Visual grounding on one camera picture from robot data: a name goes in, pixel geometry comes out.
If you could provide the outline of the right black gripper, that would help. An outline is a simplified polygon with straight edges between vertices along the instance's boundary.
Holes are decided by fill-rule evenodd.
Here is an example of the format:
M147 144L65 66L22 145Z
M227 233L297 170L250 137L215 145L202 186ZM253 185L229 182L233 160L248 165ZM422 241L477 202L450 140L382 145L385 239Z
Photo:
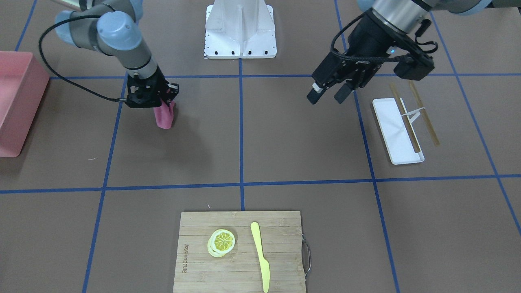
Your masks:
M166 80L161 70L147 79L139 79L138 105L140 107L160 107L169 105L179 94L179 85Z

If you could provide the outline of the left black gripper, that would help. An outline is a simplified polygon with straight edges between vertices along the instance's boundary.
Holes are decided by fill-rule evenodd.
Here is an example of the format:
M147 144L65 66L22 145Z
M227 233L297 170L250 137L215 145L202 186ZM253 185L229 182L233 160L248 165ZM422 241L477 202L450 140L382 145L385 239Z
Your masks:
M414 45L409 32L416 19L400 18L398 11L365 11L331 41L328 55L312 73L307 100L315 105L330 87L342 84L334 99L342 104L363 88L383 63L406 61L406 47Z

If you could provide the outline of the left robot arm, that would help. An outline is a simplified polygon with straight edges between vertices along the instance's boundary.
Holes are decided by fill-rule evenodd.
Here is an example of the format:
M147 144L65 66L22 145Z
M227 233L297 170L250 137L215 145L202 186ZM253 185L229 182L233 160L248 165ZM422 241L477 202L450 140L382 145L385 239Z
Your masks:
M396 63L400 78L419 81L435 63L418 38L430 27L430 11L470 15L491 6L491 0L372 0L368 8L347 24L331 41L328 55L312 73L314 83L307 100L316 104L331 87L341 84L334 98L342 103L363 88L384 63Z

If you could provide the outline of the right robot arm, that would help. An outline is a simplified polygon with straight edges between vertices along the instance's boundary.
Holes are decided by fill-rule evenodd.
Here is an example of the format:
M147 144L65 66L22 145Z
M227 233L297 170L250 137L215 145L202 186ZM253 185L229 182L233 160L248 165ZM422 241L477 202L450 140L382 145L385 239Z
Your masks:
M61 80L107 101L130 108L173 107L179 85L164 77L147 45L138 21L143 16L139 0L76 0L74 11L61 11L55 24L39 37L38 50L46 67ZM43 52L46 35L55 31L65 43L114 56L127 73L125 98L108 98L65 78L48 63Z

